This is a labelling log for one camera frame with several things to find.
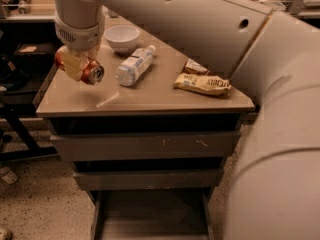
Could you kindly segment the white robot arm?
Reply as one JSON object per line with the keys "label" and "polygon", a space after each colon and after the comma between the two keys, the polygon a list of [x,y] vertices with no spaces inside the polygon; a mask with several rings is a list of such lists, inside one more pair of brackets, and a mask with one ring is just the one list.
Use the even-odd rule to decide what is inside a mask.
{"label": "white robot arm", "polygon": [[320,240],[320,33],[246,0],[55,0],[74,33],[104,5],[261,108],[235,167],[225,240]]}

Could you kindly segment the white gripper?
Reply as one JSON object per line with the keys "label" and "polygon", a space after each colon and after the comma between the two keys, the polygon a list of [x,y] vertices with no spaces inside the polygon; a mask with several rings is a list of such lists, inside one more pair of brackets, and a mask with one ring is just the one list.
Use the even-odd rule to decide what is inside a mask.
{"label": "white gripper", "polygon": [[54,15],[54,22],[58,39],[66,45],[58,50],[61,63],[59,68],[64,70],[73,80],[79,81],[83,69],[89,64],[88,54],[82,51],[88,51],[100,45],[105,18],[101,16],[94,26],[86,28],[67,25],[58,14]]}

